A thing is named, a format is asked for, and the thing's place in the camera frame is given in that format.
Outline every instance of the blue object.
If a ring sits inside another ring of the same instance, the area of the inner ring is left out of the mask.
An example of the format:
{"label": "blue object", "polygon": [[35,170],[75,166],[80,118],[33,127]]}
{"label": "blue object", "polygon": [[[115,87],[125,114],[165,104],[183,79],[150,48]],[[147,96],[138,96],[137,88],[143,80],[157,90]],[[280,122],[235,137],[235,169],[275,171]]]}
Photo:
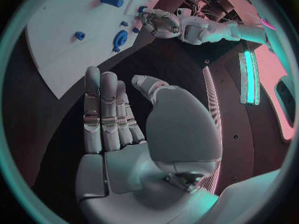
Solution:
{"label": "blue object", "polygon": [[78,40],[82,41],[82,40],[85,38],[85,33],[82,32],[82,31],[77,31],[77,32],[75,33],[75,37],[76,37]]}
{"label": "blue object", "polygon": [[101,2],[116,7],[121,7],[124,4],[124,0],[101,0]]}
{"label": "blue object", "polygon": [[137,27],[134,27],[134,28],[133,28],[133,32],[134,32],[134,33],[139,33],[140,31],[139,31],[139,29],[138,29]]}
{"label": "blue object", "polygon": [[138,12],[143,12],[143,9],[147,8],[147,6],[140,6]]}
{"label": "blue object", "polygon": [[120,46],[124,45],[127,39],[128,33],[125,30],[121,30],[119,33],[117,33],[113,40],[113,51],[120,52]]}
{"label": "blue object", "polygon": [[121,25],[122,25],[122,26],[128,26],[128,23],[125,22],[125,21],[122,21],[122,22],[121,22]]}

